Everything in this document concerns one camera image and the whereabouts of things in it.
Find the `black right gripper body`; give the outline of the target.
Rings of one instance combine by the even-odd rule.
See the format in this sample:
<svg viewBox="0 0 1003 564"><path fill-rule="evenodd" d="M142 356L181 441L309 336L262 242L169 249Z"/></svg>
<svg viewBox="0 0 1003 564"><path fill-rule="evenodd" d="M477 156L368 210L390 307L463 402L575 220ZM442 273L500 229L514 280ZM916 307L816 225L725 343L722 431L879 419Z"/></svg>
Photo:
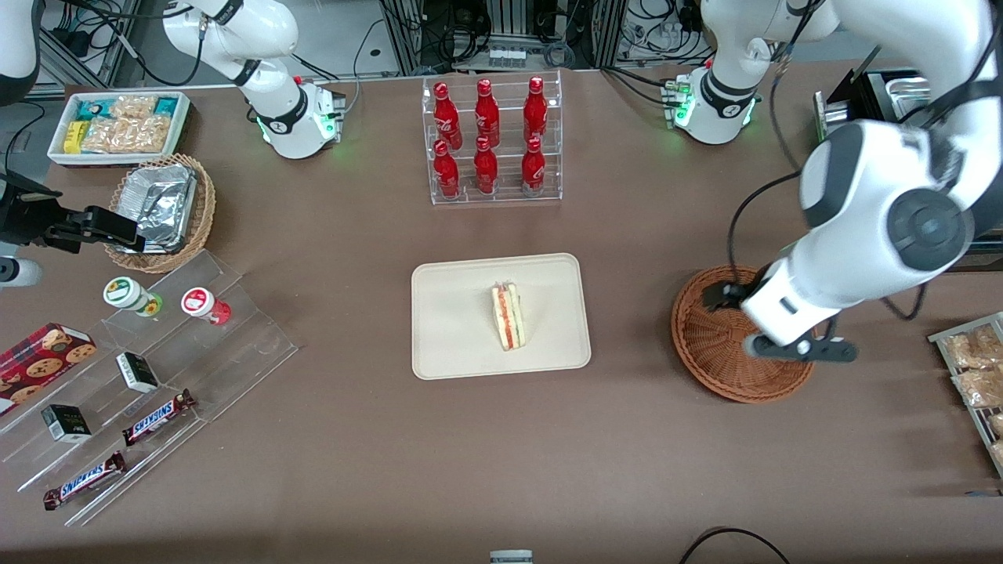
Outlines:
<svg viewBox="0 0 1003 564"><path fill-rule="evenodd" d="M58 204L63 193L59 190L47 189L26 176L1 176L1 179L2 242L28 246L63 219Z"/></svg>

